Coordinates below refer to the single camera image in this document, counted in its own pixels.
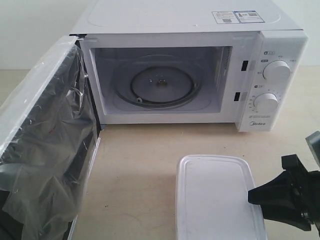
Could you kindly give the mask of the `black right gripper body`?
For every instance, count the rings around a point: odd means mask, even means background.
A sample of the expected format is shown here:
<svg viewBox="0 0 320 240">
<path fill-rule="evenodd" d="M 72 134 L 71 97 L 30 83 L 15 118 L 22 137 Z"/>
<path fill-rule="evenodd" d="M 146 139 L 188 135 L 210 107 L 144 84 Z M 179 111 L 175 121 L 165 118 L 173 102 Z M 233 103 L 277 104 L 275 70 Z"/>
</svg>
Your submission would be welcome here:
<svg viewBox="0 0 320 240">
<path fill-rule="evenodd" d="M 296 195 L 297 220 L 271 220 L 310 231 L 311 225 L 320 229 L 320 172 L 308 171 L 307 175 L 288 174 L 288 182 Z"/>
</svg>

